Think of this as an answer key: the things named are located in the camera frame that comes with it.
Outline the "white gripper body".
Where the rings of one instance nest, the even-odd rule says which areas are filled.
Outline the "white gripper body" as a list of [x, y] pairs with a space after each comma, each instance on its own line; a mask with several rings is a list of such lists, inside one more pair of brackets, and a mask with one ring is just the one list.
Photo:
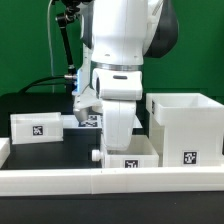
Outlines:
[[136, 102], [103, 100], [102, 109], [105, 148], [125, 151], [131, 142]]

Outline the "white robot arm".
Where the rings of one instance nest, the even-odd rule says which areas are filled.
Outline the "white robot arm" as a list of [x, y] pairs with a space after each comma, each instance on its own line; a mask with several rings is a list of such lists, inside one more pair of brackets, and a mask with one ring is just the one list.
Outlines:
[[161, 58], [175, 46], [178, 20], [172, 0], [93, 0], [80, 12], [86, 58], [77, 72], [73, 111], [103, 116], [107, 150], [129, 147], [142, 98], [144, 59]]

